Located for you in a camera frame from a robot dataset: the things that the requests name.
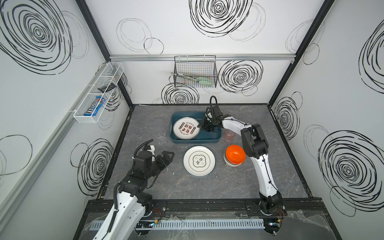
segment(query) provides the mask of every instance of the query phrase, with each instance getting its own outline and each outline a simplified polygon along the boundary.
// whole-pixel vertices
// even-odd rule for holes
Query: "blue package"
[[[96,97],[96,100],[93,101],[91,106],[88,108],[88,110],[84,113],[84,116],[95,116],[97,112],[99,111],[100,107],[105,102],[105,98],[102,97]]]

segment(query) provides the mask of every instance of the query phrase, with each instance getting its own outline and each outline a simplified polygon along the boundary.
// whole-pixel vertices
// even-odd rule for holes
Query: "white plate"
[[[184,167],[193,176],[203,177],[214,169],[215,156],[206,147],[192,147],[184,155]]]
[[[200,128],[197,127],[199,122],[194,118],[180,118],[173,125],[173,133],[176,137],[188,140],[196,137]]]

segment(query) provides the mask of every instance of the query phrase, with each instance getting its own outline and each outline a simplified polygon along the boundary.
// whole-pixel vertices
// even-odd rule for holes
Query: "glass cup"
[[[159,145],[163,145],[167,142],[166,134],[167,134],[167,131],[164,128],[156,128],[155,129],[155,135],[157,138],[157,143]]]
[[[236,133],[235,132],[232,132],[231,130],[229,129],[225,129],[224,131],[224,139],[227,141],[227,142],[230,142],[232,141],[236,136]]]

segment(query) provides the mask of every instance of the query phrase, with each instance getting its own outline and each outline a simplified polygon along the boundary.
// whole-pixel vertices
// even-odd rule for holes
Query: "gray marble countertop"
[[[201,178],[190,175],[183,164],[185,152],[197,144],[175,144],[169,137],[170,117],[176,111],[205,111],[207,106],[136,106],[120,150],[117,162],[104,199],[113,199],[114,185],[123,179],[132,166],[133,152],[138,146],[151,138],[155,155],[163,150],[175,152],[173,162],[161,172],[154,186],[145,192],[154,199],[234,199],[259,198],[259,183],[255,168],[249,159],[238,167],[227,166],[223,160],[225,149],[236,144],[242,146],[241,137],[232,142],[222,137],[218,143],[201,144],[209,148],[216,158],[213,171]],[[246,123],[258,123],[263,128],[269,143],[268,159],[273,179],[283,198],[308,197],[290,159],[284,143],[266,105],[224,105],[224,114]],[[167,131],[167,142],[157,143],[153,133],[154,126]]]

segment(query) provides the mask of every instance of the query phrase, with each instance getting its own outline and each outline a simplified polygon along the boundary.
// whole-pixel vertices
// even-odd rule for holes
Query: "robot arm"
[[[157,177],[172,161],[173,152],[163,151],[154,156],[154,146],[148,145],[153,139],[141,144],[134,153],[132,168],[122,181],[115,185],[113,208],[108,213],[94,240],[126,240],[137,223],[151,213],[152,195],[143,191],[148,179]]]
[[[215,106],[212,106],[213,98],[216,100]],[[212,96],[210,107],[207,108],[205,118],[199,124],[199,128],[210,132],[217,126],[229,129],[241,136],[243,149],[246,155],[251,158],[256,169],[260,185],[261,211],[265,215],[273,214],[282,204],[282,198],[273,181],[268,163],[268,142],[261,126],[259,124],[247,124],[230,115],[223,115],[217,105],[216,97]]]

